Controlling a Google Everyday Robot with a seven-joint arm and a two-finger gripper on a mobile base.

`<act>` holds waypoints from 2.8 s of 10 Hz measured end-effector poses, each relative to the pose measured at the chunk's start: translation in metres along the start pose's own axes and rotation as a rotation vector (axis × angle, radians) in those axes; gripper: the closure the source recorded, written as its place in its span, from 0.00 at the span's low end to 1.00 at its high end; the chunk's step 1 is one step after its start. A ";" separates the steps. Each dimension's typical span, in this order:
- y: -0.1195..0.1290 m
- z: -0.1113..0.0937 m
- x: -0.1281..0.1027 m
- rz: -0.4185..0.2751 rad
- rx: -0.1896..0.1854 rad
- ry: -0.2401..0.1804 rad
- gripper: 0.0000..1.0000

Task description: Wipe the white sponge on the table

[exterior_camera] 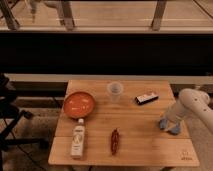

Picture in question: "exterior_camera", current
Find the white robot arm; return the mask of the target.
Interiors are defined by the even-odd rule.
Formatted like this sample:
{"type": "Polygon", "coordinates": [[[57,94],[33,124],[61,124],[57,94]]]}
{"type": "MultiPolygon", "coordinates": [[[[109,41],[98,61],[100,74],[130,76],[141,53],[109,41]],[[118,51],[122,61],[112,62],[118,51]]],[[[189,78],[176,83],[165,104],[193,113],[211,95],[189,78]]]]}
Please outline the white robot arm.
{"type": "Polygon", "coordinates": [[[209,95],[200,90],[186,88],[179,92],[178,100],[167,108],[159,121],[159,128],[173,135],[181,132],[180,122],[189,114],[195,114],[213,134],[213,109],[209,107],[209,95]]]}

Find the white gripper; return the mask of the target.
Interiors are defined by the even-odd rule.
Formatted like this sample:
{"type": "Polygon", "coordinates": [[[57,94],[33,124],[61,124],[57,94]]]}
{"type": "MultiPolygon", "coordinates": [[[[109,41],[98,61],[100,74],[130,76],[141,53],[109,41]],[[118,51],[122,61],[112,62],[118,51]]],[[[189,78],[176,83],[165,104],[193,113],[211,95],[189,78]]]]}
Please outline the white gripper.
{"type": "Polygon", "coordinates": [[[182,108],[179,103],[175,103],[172,106],[168,107],[164,113],[164,118],[161,118],[159,121],[159,128],[160,130],[164,130],[167,126],[167,121],[172,122],[173,125],[168,132],[172,135],[178,135],[181,132],[180,124],[182,120],[182,108]]]}

